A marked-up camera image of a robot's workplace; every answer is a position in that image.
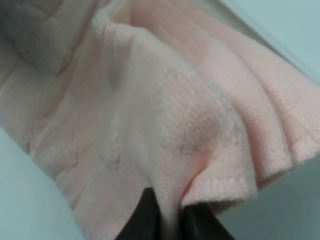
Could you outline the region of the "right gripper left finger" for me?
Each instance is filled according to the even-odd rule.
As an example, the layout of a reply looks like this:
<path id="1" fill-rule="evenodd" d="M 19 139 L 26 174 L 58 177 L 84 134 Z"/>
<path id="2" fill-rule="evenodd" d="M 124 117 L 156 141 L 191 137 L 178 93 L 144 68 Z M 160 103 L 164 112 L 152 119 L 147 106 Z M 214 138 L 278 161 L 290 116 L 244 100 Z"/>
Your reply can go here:
<path id="1" fill-rule="evenodd" d="M 154 190 L 145 188 L 117 240 L 159 240 L 161 213 Z"/>

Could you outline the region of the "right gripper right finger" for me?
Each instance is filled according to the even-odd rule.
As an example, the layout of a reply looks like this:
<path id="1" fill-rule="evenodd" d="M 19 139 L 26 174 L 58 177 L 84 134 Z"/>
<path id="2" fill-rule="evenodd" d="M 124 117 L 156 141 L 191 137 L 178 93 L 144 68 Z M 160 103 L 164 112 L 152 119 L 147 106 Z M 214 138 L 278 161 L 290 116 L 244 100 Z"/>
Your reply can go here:
<path id="1" fill-rule="evenodd" d="M 183 210 L 184 240 L 231 240 L 232 235 L 218 221 L 206 203 L 189 205 Z"/>

